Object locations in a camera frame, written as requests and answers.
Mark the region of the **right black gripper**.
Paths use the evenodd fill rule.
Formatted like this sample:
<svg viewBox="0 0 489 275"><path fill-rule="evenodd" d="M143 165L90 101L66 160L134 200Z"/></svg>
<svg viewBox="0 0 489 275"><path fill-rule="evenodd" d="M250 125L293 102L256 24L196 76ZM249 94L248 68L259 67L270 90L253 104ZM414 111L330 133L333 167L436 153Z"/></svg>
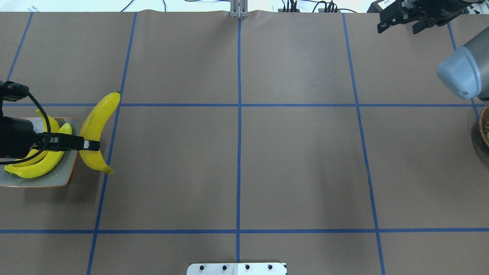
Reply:
<svg viewBox="0 0 489 275"><path fill-rule="evenodd" d="M377 31L381 34L391 26L410 23L416 18L412 33L418 34L433 26L445 26L470 5L471 0L406 0L405 4L393 4L379 13Z"/></svg>

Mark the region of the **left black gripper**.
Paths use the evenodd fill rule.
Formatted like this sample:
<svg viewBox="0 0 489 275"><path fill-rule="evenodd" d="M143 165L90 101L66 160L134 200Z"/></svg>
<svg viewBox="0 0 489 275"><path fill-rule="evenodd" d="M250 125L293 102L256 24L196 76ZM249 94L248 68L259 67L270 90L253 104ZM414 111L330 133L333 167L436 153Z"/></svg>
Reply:
<svg viewBox="0 0 489 275"><path fill-rule="evenodd" d="M0 157L23 159L32 149L52 152L98 151L100 142L72 134L38 134L34 131L34 125L30 120L1 117Z"/></svg>

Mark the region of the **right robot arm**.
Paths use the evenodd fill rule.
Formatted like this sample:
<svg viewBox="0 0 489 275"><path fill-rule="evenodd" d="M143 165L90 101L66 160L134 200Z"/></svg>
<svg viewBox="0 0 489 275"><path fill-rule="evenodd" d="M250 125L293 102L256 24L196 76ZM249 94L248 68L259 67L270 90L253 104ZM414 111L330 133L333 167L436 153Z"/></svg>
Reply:
<svg viewBox="0 0 489 275"><path fill-rule="evenodd" d="M379 14L380 34L407 23L412 23L412 33L418 34L434 26L447 25L475 3L475 0L376 0L368 12ZM488 101L488 41L489 30L484 28L437 66L441 82L460 99L476 97Z"/></svg>

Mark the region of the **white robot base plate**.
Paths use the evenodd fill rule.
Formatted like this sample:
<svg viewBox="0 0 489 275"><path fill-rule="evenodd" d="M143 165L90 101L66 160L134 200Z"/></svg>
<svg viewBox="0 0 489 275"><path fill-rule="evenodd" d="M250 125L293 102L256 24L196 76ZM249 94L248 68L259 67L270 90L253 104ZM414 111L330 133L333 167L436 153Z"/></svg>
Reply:
<svg viewBox="0 0 489 275"><path fill-rule="evenodd" d="M286 263L196 263L187 268L187 275L287 275Z"/></svg>

